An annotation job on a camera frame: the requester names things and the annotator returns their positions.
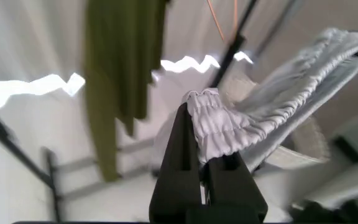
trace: woven basket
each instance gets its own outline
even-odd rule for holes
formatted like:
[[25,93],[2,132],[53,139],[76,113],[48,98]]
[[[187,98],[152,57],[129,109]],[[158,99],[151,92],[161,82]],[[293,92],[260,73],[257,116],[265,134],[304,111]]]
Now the woven basket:
[[[232,70],[219,86],[223,102],[231,107],[250,93],[257,83],[254,83],[243,72]],[[291,149],[279,146],[266,158],[265,162],[282,169],[299,169],[329,160],[328,144],[313,117],[309,117],[299,125],[288,137]]]

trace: olive green garment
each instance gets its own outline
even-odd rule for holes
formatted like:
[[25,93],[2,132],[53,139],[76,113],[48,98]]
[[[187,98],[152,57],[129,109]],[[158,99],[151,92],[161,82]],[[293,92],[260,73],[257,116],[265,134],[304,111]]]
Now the olive green garment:
[[158,69],[165,15],[163,0],[89,0],[86,9],[86,107],[101,173],[114,181],[116,125],[134,134],[147,116],[147,84]]

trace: white basket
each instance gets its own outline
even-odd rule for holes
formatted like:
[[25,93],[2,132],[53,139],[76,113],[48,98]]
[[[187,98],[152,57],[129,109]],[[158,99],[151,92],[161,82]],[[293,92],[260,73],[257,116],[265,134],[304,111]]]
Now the white basket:
[[[233,103],[244,99],[256,85],[242,72],[232,71],[219,86],[219,92],[223,102],[231,107]],[[279,146],[265,162],[282,169],[299,169],[329,160],[327,142],[314,118],[305,120],[289,138],[293,141],[294,149]]]

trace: rack leg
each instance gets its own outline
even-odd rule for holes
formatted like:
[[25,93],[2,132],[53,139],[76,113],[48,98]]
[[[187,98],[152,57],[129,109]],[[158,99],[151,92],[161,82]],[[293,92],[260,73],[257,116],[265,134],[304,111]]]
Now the rack leg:
[[53,217],[54,217],[54,221],[57,223],[61,223],[62,222],[62,201],[63,198],[61,196],[58,195],[57,192],[57,188],[56,188],[56,161],[55,161],[55,154],[49,150],[49,149],[44,149],[45,151],[45,158],[46,158],[46,162],[47,162],[47,168],[48,168],[48,175],[50,176],[50,181],[51,181],[51,188],[50,190],[52,191],[52,211],[53,211]]

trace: white cloth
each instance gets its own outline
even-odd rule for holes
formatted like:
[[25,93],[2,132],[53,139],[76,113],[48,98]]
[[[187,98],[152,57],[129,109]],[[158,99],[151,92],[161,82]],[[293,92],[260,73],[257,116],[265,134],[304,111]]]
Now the white cloth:
[[358,72],[358,33],[327,29],[316,42],[274,71],[259,87],[227,109],[216,89],[191,91],[188,103],[199,160],[240,151],[254,170],[307,117]]

